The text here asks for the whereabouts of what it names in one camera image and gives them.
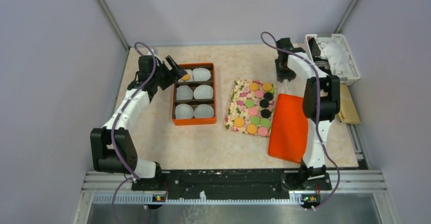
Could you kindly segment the orange compartment box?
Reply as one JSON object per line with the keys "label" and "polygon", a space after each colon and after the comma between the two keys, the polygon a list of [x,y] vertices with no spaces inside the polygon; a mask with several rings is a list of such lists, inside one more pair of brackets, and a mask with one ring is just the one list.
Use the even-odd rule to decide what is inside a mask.
{"label": "orange compartment box", "polygon": [[[217,121],[217,92],[216,92],[216,73],[215,73],[215,66],[213,63],[189,63],[189,64],[181,64],[180,67],[182,67],[184,70],[185,69],[190,69],[193,70],[195,68],[207,68],[211,71],[211,79],[208,81],[202,81],[202,82],[175,82],[173,85],[173,102],[172,102],[172,106],[171,106],[171,119],[173,121],[173,123],[176,126],[186,126],[186,125],[205,125],[205,124],[214,124]],[[197,99],[192,99],[192,100],[185,100],[185,101],[177,101],[175,96],[176,96],[176,89],[178,86],[181,85],[187,85],[189,86],[193,91],[195,90],[195,88],[199,85],[210,85],[213,87],[214,90],[214,96],[213,99],[206,99],[206,100],[197,100]],[[175,115],[174,115],[174,110],[175,107],[179,104],[188,104],[190,105],[194,110],[198,105],[201,104],[208,104],[211,105],[214,108],[214,117],[213,118],[202,118],[202,119],[198,119],[193,117],[192,119],[175,119]]]}

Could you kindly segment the floral tray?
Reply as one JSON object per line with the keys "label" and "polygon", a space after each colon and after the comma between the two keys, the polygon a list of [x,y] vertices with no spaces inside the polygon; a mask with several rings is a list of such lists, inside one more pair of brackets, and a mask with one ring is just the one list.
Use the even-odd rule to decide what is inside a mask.
{"label": "floral tray", "polygon": [[[260,119],[262,118],[262,116],[260,114],[261,110],[268,109],[271,111],[271,117],[268,118],[270,120],[270,126],[267,127],[268,135],[266,137],[261,137],[258,135],[258,131],[257,131],[254,135],[250,135],[250,136],[267,138],[270,135],[272,118],[273,118],[273,114],[274,114],[274,110],[275,110],[276,85],[274,83],[271,83],[275,87],[275,91],[273,94],[274,95],[273,100],[269,101],[269,107],[268,108],[261,108],[259,103],[261,100],[264,99],[264,97],[262,97],[260,99],[255,97],[255,91],[251,91],[249,88],[249,85],[252,82],[258,83],[260,85],[259,90],[266,93],[266,91],[264,91],[262,89],[262,84],[266,83],[266,82],[262,82],[259,80],[245,79],[245,78],[237,78],[236,80],[234,80],[233,85],[232,85],[232,90],[231,90],[229,100],[228,100],[227,112],[226,112],[225,118],[224,118],[224,128],[226,130],[231,131],[231,132],[240,133],[240,134],[244,134],[244,135],[250,135],[247,133],[246,128],[249,124],[251,124],[250,123],[251,116],[249,116],[249,114],[248,114],[249,108],[247,108],[244,105],[244,102],[246,100],[250,99],[250,100],[254,101],[254,103],[255,103],[254,107],[258,108],[259,113],[257,116]],[[234,125],[234,120],[238,117],[243,118],[245,121],[244,126],[241,128],[238,128]]]}

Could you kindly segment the orange box lid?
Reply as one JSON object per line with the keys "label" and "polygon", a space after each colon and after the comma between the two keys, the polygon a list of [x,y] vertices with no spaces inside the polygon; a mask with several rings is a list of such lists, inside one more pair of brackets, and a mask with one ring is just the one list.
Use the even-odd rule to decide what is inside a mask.
{"label": "orange box lid", "polygon": [[301,97],[278,95],[269,137],[269,156],[301,163],[308,134],[308,122],[302,110],[302,103]]}

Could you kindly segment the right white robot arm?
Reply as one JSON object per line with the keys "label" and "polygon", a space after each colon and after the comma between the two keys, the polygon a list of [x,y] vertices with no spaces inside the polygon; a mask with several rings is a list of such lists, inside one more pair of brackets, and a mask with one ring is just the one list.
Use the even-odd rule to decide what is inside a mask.
{"label": "right white robot arm", "polygon": [[290,38],[277,40],[275,46],[278,82],[296,78],[305,81],[302,110],[309,129],[298,183],[304,189],[312,189],[326,173],[327,134],[341,107],[340,79],[310,61],[302,48],[293,47]]}

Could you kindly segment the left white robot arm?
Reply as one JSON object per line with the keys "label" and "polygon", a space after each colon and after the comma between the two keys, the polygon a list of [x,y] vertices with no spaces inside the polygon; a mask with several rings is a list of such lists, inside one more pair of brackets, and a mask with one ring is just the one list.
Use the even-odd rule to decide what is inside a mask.
{"label": "left white robot arm", "polygon": [[90,133],[95,171],[131,174],[136,180],[143,179],[151,190],[162,186],[158,164],[138,157],[131,131],[158,90],[167,89],[186,74],[170,55],[161,60],[149,51],[139,57],[138,71],[118,109],[103,126]]}

